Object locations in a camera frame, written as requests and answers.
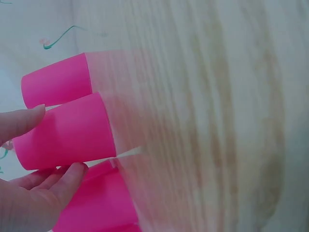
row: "fingernail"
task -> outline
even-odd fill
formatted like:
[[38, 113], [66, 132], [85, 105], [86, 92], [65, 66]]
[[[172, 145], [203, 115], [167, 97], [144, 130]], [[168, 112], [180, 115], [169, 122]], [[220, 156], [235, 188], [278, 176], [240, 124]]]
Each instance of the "fingernail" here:
[[45, 104], [37, 105], [34, 109], [45, 108]]
[[87, 166], [87, 164], [85, 164], [85, 163], [82, 163], [83, 164], [83, 166], [84, 166], [84, 174], [86, 174], [87, 172], [88, 172], [88, 166]]

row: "finger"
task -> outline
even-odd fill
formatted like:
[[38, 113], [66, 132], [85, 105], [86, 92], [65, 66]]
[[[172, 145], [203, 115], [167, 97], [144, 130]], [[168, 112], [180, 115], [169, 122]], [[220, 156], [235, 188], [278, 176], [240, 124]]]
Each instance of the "finger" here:
[[35, 128], [45, 115], [45, 105], [31, 110], [0, 113], [0, 145]]
[[74, 163], [59, 181], [50, 188], [50, 191], [56, 196], [62, 209], [64, 209], [72, 199], [87, 170], [87, 165], [83, 163]]
[[40, 185], [34, 187], [32, 190], [36, 189], [50, 189], [58, 180], [66, 173], [69, 166], [64, 166], [59, 169], [54, 170], [54, 172], [47, 177]]
[[30, 174], [23, 176], [21, 178], [10, 180], [9, 182], [16, 185], [16, 186], [20, 186], [20, 187], [23, 187], [27, 190], [30, 190], [33, 187], [40, 185], [55, 170], [56, 170], [56, 168], [38, 170], [36, 172], [30, 173]]

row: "pink plastic cup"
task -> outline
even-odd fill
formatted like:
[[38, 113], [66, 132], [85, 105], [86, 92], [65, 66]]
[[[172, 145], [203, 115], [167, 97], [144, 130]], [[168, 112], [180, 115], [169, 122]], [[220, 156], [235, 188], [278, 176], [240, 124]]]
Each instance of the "pink plastic cup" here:
[[98, 93], [47, 111], [36, 128], [13, 139], [13, 144], [26, 170], [116, 156], [109, 119]]
[[62, 211], [54, 232], [115, 231], [117, 228], [138, 222], [137, 214], [127, 187], [118, 171], [106, 173], [104, 163], [89, 168], [102, 167], [102, 174], [87, 177], [69, 205]]
[[141, 232], [139, 225], [127, 225], [117, 228], [112, 228], [109, 230], [100, 230], [96, 232]]
[[85, 53], [25, 75], [21, 90], [27, 108], [60, 105], [91, 94]]

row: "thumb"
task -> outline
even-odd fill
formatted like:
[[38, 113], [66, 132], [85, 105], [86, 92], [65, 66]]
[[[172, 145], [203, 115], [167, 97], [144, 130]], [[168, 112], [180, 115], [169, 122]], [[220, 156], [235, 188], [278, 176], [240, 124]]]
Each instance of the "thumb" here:
[[45, 105], [30, 110], [0, 113], [0, 145], [35, 128], [45, 115]]

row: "wooden surface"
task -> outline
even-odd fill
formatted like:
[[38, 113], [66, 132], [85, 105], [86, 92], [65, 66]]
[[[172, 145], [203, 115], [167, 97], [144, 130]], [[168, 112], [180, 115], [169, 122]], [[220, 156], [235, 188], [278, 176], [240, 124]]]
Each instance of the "wooden surface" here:
[[89, 31], [43, 54], [7, 28], [1, 52], [24, 72], [87, 52], [145, 232], [309, 231], [307, 0], [43, 2], [14, 12], [26, 44]]

